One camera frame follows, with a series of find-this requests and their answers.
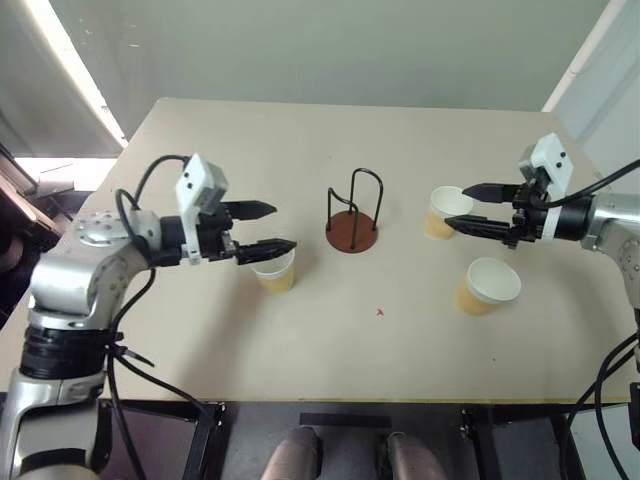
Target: paper cup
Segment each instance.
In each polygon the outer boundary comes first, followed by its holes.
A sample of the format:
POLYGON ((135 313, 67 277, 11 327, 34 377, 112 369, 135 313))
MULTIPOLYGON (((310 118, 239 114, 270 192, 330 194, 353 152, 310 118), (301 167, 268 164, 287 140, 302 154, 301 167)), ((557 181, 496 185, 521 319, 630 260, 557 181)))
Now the paper cup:
POLYGON ((469 315, 484 315, 514 300, 521 289, 520 277, 509 265, 496 258, 478 258, 467 269, 456 304, 469 315))
POLYGON ((467 215, 472 209, 473 199, 464 195, 461 188, 448 185, 438 187, 431 192, 425 232, 432 238, 449 238, 454 230, 444 223, 444 219, 467 215))
POLYGON ((295 274, 295 249, 266 262, 250 265, 265 290, 271 293, 282 293, 293 286, 295 274))

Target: black metal wire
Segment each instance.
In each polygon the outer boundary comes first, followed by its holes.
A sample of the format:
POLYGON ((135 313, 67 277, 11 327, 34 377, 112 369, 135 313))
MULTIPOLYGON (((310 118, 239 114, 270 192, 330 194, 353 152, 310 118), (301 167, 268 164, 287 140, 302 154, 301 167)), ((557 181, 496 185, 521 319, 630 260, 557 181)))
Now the black metal wire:
POLYGON ((200 411, 200 413, 202 413, 205 417, 207 417, 208 420, 213 420, 211 413, 207 410, 205 405, 199 400, 197 400, 195 397, 192 397, 191 395, 189 395, 184 390, 180 390, 178 387, 174 387, 173 385, 167 382, 164 382, 159 378, 154 377, 153 375, 150 375, 144 370, 139 369, 138 367, 133 365, 131 362, 129 362, 126 358, 124 358, 121 354, 116 354, 116 360, 118 360, 120 364, 122 364, 125 368, 129 369, 131 372, 135 373, 136 375, 144 378, 145 380, 161 388, 164 388, 165 390, 168 390, 171 393, 175 393, 179 397, 184 398, 187 402, 189 402, 191 405, 196 407, 200 411))
MULTIPOLYGON (((635 334, 631 335, 630 337, 626 338, 622 343, 620 343, 618 346, 623 345, 622 348, 625 348, 625 347, 631 345, 635 339, 636 339, 636 335, 635 334)), ((631 358, 633 358, 633 356, 634 356, 634 348, 635 347, 632 347, 615 364, 613 364, 613 366, 611 366, 607 370, 607 372, 605 374, 605 377, 604 377, 605 380, 607 378, 609 378, 611 375, 613 375, 615 372, 617 372, 631 358)), ((582 396, 574 404, 573 408, 571 409, 571 412, 569 413, 569 416, 567 417, 566 429, 565 429, 564 434, 562 436, 562 439, 560 441, 560 462, 559 462, 560 463, 560 477, 563 480, 567 480, 567 478, 568 478, 567 477, 567 448, 568 448, 568 445, 569 445, 569 436, 571 435, 571 425, 573 424, 573 421, 576 418, 576 415, 578 414, 580 409, 584 406, 584 404, 587 402, 589 397, 591 395, 593 395, 594 390, 595 390, 595 382, 592 383, 589 386, 589 388, 587 388, 587 390, 582 394, 582 396)))
POLYGON ((599 180, 596 183, 594 183, 592 185, 589 185, 588 187, 585 187, 582 190, 578 190, 577 192, 572 193, 571 195, 568 195, 568 196, 566 196, 564 198, 561 198, 559 200, 554 200, 553 202, 546 202, 545 203, 545 202, 541 201, 540 199, 538 199, 538 198, 536 198, 534 196, 532 196, 529 200, 531 201, 531 204, 536 208, 555 208, 555 207, 560 207, 560 206, 565 205, 567 203, 573 202, 574 200, 577 200, 578 198, 586 197, 587 195, 591 195, 592 193, 597 192, 601 188, 606 187, 610 183, 613 183, 616 180, 618 180, 619 178, 624 177, 625 175, 627 175, 628 173, 632 172, 636 168, 640 168, 640 158, 638 158, 637 160, 634 160, 633 162, 631 162, 628 165, 625 165, 620 170, 617 170, 617 171, 613 172, 611 175, 608 175, 608 176, 604 177, 602 180, 599 180))
POLYGON ((133 195, 133 198, 135 199, 135 204, 136 207, 134 207, 136 210, 139 210, 140 207, 137 206, 138 202, 140 201, 140 196, 142 195, 142 190, 144 189, 144 186, 147 184, 147 180, 149 180, 149 177, 151 177, 151 174, 153 173, 153 171, 158 167, 158 165, 160 165, 163 162, 169 161, 169 160, 178 160, 180 162, 182 162, 182 165, 184 166, 187 161, 189 160, 188 156, 185 155, 163 155, 160 158, 155 159, 151 165, 149 165, 149 167, 147 168, 147 170, 144 172, 144 175, 142 175, 142 178, 140 179, 140 182, 138 182, 138 186, 136 188, 136 192, 133 195))
POLYGON ((118 386, 116 383, 116 375, 114 370, 113 359, 116 356, 117 352, 117 334, 118 327, 120 322, 124 318, 125 314, 135 305, 135 303, 142 298, 142 296, 151 289, 153 286, 153 282, 156 279, 156 270, 152 268, 149 273, 149 279, 147 283, 140 289, 138 292, 131 297, 131 299, 118 311, 118 313, 113 318, 111 326, 109 327, 110 334, 110 343, 109 349, 107 351, 107 379, 109 381, 109 390, 111 391, 111 403, 113 404, 113 413, 116 418, 116 423, 118 424, 118 428, 120 429, 120 433, 122 434, 122 441, 127 450, 127 454, 129 455, 129 459, 131 460, 131 464, 136 473, 136 476, 139 480, 146 480, 146 475, 144 473, 144 468, 142 467, 142 463, 140 462, 140 457, 138 456, 138 452, 133 443, 133 439, 131 437, 131 432, 129 431, 129 427, 127 425, 127 421, 124 417, 124 412, 122 410, 122 402, 120 401, 120 395, 118 394, 118 386))
MULTIPOLYGON (((637 339, 637 333, 632 335, 631 338, 637 339)), ((604 359, 602 365, 600 366, 600 370, 598 371, 598 377, 596 378, 595 388, 594 388, 594 402, 595 402, 595 413, 596 413, 596 422, 598 423, 598 429, 600 430, 600 435, 602 436, 602 441, 604 442, 604 446, 611 458, 611 462, 613 463, 618 475, 622 480, 629 480, 629 476, 624 471, 618 456, 616 455, 615 450, 613 449, 613 445, 611 443, 611 439, 609 438, 609 434, 607 433, 607 428, 604 424, 604 417, 602 415, 602 384, 605 380, 606 371, 609 367, 609 364, 613 361, 616 355, 620 354, 620 352, 625 348, 621 345, 618 345, 614 348, 604 359)))
POLYGON ((376 203, 376 214, 373 217, 373 225, 371 226, 371 230, 376 230, 378 225, 378 215, 380 214, 380 205, 382 204, 382 194, 384 193, 384 185, 382 184, 382 179, 373 171, 368 168, 356 168, 351 174, 351 191, 349 193, 349 202, 353 203, 353 189, 356 184, 356 173, 363 172, 371 175, 378 181, 378 202, 376 203))
POLYGON ((131 207, 135 210, 140 210, 138 206, 138 202, 131 196, 129 192, 127 192, 123 188, 119 188, 116 190, 116 209, 118 210, 118 215, 120 216, 120 220, 122 221, 122 226, 124 227, 129 239, 132 242, 136 242, 136 234, 131 228, 131 223, 129 222, 129 217, 127 216, 127 212, 124 209, 124 204, 122 203, 122 197, 125 197, 131 203, 131 207))
POLYGON ((358 232, 358 221, 360 218, 360 210, 358 209, 358 206, 355 203, 345 198, 342 198, 335 192, 333 188, 329 187, 329 190, 327 190, 327 226, 326 226, 327 232, 330 232, 332 228, 331 227, 331 197, 332 196, 339 202, 344 203, 345 205, 349 205, 349 215, 353 215, 353 212, 351 211, 352 207, 356 212, 356 216, 353 219, 353 230, 351 232, 350 248, 351 250, 353 250, 354 248, 356 248, 356 233, 358 232))

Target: table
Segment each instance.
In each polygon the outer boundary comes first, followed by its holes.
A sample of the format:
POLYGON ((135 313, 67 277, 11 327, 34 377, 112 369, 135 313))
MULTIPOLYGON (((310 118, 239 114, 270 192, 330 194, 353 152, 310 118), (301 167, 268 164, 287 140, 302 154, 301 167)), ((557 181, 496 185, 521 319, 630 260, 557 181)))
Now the table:
MULTIPOLYGON (((123 322, 127 345, 156 363, 157 376, 206 400, 574 401, 634 328, 614 263, 571 242, 511 251, 423 233, 431 190, 520 183, 524 148, 551 131, 575 166, 570 191, 591 183, 588 160, 546 113, 159 100, 83 210, 113 209, 113 191, 133 191, 156 157, 198 152, 224 170, 226 200, 278 207, 237 222, 232 235, 297 240, 297 280, 270 295, 232 261, 162 269, 123 322), (325 240, 326 192, 346 195, 357 167, 378 173, 385 193, 377 243, 349 255, 325 240), (456 309, 453 292, 480 256, 512 265, 523 291, 476 318, 456 309)), ((177 166, 160 169, 143 208, 176 214, 178 175, 177 166)), ((365 212, 376 188, 358 179, 365 212)), ((479 203, 474 211, 511 213, 479 203)), ((145 280, 140 274, 129 294, 145 280)), ((26 298, 0 332, 0 385, 19 362, 25 325, 26 298)), ((635 378, 629 364, 606 384, 605 401, 626 401, 635 378)), ((123 398, 174 398, 126 371, 118 385, 123 398)))

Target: brown round base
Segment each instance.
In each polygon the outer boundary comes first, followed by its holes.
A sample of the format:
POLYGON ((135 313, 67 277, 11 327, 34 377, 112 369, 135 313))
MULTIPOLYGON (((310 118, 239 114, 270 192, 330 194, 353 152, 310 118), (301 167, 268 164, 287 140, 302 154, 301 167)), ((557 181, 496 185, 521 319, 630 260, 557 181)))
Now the brown round base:
POLYGON ((327 230, 327 240, 334 247, 345 253, 360 253, 370 248, 378 239, 378 230, 372 230, 373 220, 364 213, 358 214, 358 231, 355 248, 351 248, 351 235, 355 213, 348 210, 336 213, 331 217, 331 230, 327 230))

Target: person's legs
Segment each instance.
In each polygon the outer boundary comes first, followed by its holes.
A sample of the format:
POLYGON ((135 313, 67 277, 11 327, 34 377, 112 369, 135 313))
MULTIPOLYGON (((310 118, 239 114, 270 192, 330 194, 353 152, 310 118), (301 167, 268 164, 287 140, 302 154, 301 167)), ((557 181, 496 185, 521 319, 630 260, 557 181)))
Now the person's legs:
POLYGON ((320 472, 320 440, 308 427, 291 430, 271 455, 261 480, 313 480, 320 472))
POLYGON ((446 480, 436 457, 417 438, 392 433, 387 448, 393 480, 446 480))

